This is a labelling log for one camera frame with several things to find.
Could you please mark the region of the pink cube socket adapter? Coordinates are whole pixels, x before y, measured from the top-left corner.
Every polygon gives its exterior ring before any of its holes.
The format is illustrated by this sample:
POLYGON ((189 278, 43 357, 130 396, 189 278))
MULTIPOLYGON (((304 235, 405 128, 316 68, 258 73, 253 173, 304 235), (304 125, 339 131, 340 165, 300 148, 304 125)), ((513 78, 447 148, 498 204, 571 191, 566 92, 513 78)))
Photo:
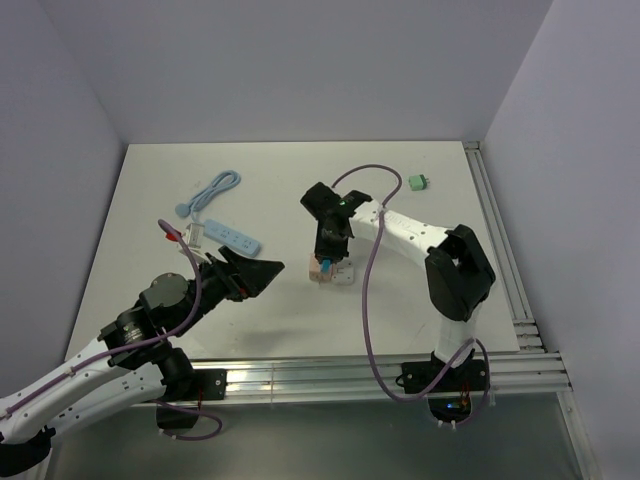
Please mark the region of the pink cube socket adapter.
POLYGON ((314 254, 310 255, 308 277, 309 280, 317 283, 324 284, 330 283, 331 275, 323 275, 320 273, 320 263, 323 259, 318 259, 314 254))

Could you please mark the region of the green plug adapter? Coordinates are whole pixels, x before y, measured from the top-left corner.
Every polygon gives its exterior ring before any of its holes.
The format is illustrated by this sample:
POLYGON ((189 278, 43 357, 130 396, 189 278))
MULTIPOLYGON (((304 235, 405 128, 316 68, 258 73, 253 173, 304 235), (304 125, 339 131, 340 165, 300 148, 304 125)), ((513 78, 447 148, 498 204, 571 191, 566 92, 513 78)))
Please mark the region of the green plug adapter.
POLYGON ((430 179, 424 174, 411 175, 407 179, 411 191, 423 191, 430 185, 430 179))

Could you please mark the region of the white plug adapter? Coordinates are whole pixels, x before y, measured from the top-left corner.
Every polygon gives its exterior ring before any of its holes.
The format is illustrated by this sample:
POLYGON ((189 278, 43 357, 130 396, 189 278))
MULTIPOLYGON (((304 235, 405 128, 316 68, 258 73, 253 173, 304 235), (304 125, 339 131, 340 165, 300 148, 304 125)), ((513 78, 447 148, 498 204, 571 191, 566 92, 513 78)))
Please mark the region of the white plug adapter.
POLYGON ((353 262, 344 259, 332 266, 330 282, 334 285, 352 285, 355 281, 355 269, 353 262))

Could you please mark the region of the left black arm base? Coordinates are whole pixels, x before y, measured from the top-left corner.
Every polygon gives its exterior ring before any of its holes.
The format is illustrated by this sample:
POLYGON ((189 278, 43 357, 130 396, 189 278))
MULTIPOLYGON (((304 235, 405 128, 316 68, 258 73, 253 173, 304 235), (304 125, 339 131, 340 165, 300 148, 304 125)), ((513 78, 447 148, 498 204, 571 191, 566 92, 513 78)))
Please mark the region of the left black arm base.
POLYGON ((196 441, 204 436, 190 435, 200 418, 205 418, 205 401, 221 401, 225 397, 227 371, 225 369, 195 370, 187 379, 171 385, 156 400, 156 425, 162 434, 183 441, 196 441))

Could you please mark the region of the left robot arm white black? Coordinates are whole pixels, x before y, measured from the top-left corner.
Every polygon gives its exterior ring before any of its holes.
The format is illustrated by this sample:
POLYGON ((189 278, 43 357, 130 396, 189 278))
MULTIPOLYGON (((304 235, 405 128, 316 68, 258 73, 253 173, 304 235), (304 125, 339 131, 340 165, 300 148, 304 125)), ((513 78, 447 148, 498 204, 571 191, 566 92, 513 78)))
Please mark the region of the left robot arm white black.
POLYGON ((1 475, 46 459, 52 444, 84 425, 137 403, 183 399, 195 372, 171 337, 184 335, 219 303, 259 296, 284 269, 227 247, 208 255, 193 279, 156 277, 135 304, 71 359, 1 401, 1 475))

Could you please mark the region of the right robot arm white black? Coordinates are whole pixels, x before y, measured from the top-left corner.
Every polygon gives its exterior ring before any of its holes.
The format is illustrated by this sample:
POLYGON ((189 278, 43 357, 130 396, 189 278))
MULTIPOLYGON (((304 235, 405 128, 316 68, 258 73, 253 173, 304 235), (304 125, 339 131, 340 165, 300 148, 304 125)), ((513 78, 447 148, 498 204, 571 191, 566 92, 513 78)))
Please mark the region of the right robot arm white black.
POLYGON ((337 281, 351 239, 371 241, 374 250, 384 246, 423 268, 429 299, 441 317, 433 378, 443 389, 457 388, 468 374, 464 362, 474 349, 476 310, 496 281, 474 231, 462 224, 450 229, 423 223, 368 194, 353 190, 341 196, 321 182, 300 203, 317 222, 312 281, 337 281))

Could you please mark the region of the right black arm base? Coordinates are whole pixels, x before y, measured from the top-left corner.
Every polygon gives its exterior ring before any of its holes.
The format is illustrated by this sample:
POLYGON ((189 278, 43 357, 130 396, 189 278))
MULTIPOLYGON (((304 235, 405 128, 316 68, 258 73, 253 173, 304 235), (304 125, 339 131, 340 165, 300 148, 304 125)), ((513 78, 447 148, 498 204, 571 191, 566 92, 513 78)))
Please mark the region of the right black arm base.
MULTIPOLYGON (((405 394, 414 395, 430 385, 441 372, 444 363, 436 358, 428 361, 405 362, 395 379, 405 394)), ((444 397, 427 400, 430 413, 439 422, 451 426, 469 420, 476 407, 486 404, 490 391, 490 370, 483 360, 467 359, 462 365, 450 368, 431 393, 444 397)))

